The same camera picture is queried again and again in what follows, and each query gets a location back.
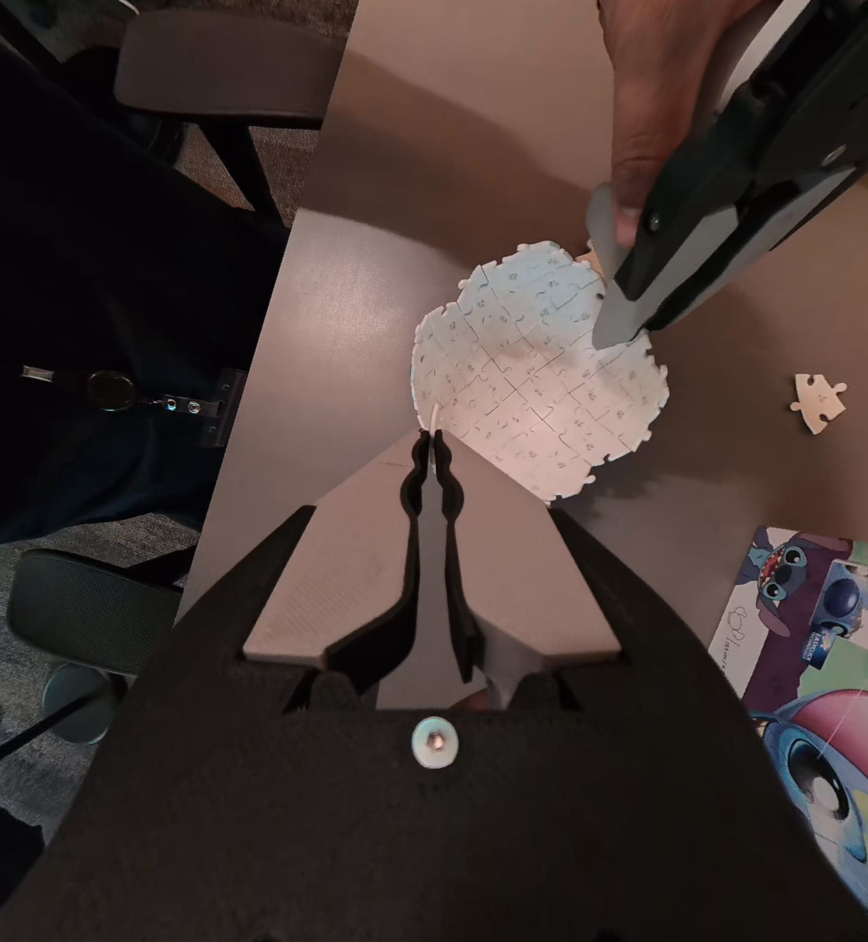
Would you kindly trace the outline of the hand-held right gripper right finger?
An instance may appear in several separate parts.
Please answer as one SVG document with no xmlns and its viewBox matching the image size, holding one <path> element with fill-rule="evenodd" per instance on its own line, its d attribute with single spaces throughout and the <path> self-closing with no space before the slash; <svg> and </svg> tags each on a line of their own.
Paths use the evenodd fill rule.
<svg viewBox="0 0 868 942">
<path fill-rule="evenodd" d="M 615 660 L 621 645 L 546 504 L 450 432 L 434 451 L 462 677 L 477 668 L 489 705 L 508 707 L 525 677 Z"/>
</svg>

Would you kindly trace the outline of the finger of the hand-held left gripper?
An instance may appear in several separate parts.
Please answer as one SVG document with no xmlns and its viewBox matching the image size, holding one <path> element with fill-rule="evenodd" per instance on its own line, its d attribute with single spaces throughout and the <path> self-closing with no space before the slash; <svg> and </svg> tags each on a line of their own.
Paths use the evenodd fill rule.
<svg viewBox="0 0 868 942">
<path fill-rule="evenodd" d="M 650 247 L 652 233 L 643 225 L 642 240 L 645 249 L 622 248 L 616 239 L 612 190 L 609 184 L 598 185 L 589 200 L 585 213 L 588 245 L 597 258 L 605 283 L 605 293 L 593 329 L 593 342 L 597 349 L 628 344 L 639 335 L 646 335 L 648 316 L 642 299 L 629 300 L 617 281 L 617 272 L 630 257 L 635 263 L 643 259 Z"/>
<path fill-rule="evenodd" d="M 614 283 L 614 329 L 659 331 L 677 322 L 820 212 L 856 167 L 815 171 L 764 188 L 743 207 L 697 224 L 638 300 Z"/>
</svg>

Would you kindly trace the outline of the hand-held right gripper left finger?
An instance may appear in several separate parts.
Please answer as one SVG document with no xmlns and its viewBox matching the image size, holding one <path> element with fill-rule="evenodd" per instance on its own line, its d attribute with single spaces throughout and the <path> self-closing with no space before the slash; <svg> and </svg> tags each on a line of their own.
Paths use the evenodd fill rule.
<svg viewBox="0 0 868 942">
<path fill-rule="evenodd" d="M 245 659 L 336 672 L 365 692 L 416 638 L 428 432 L 405 435 L 315 506 L 243 644 Z"/>
</svg>

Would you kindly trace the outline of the white half puzzle ball shell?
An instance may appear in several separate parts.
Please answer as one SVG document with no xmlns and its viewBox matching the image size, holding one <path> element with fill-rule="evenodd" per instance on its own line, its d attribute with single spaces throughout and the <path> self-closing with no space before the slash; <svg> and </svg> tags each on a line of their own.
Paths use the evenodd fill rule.
<svg viewBox="0 0 868 942">
<path fill-rule="evenodd" d="M 418 324 L 410 384 L 419 424 L 463 441 L 549 504 L 636 452 L 670 396 L 647 334 L 597 349 L 605 282 L 557 243 L 477 265 Z"/>
</svg>

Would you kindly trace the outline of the loose cream puzzle piece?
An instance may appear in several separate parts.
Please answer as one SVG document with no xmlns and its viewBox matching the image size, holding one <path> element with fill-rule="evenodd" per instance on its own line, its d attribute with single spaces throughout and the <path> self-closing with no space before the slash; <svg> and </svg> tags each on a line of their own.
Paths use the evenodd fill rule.
<svg viewBox="0 0 868 942">
<path fill-rule="evenodd" d="M 842 394 L 847 390 L 846 383 L 831 384 L 822 374 L 797 373 L 794 388 L 795 400 L 790 410 L 802 416 L 813 435 L 822 433 L 845 411 Z"/>
</svg>

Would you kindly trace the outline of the colourful cartoon puzzle box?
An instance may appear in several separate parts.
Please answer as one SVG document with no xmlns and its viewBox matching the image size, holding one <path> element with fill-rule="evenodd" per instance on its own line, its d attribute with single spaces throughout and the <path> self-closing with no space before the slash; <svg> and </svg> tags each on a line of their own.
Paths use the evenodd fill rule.
<svg viewBox="0 0 868 942">
<path fill-rule="evenodd" d="M 709 651 L 794 809 L 868 904 L 868 543 L 758 527 Z"/>
</svg>

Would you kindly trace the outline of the person's left hand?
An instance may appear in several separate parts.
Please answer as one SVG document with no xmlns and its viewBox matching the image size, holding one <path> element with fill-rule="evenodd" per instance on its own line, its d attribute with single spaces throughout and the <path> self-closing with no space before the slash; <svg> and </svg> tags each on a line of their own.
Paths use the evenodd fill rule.
<svg viewBox="0 0 868 942">
<path fill-rule="evenodd" d="M 666 160 L 685 139 L 723 34 L 758 1 L 601 1 L 614 71 L 611 189 L 617 244 L 632 248 Z"/>
</svg>

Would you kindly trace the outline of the badge reel with clip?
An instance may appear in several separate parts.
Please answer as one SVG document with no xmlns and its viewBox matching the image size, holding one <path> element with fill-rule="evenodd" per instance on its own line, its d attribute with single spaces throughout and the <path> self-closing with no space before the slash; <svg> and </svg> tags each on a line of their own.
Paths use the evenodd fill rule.
<svg viewBox="0 0 868 942">
<path fill-rule="evenodd" d="M 214 390 L 205 396 L 172 392 L 150 393 L 128 373 L 111 370 L 48 369 L 23 365 L 22 379 L 32 380 L 78 396 L 98 411 L 119 414 L 143 407 L 189 418 L 204 450 L 222 451 L 227 445 L 248 379 L 244 370 L 221 371 Z"/>
</svg>

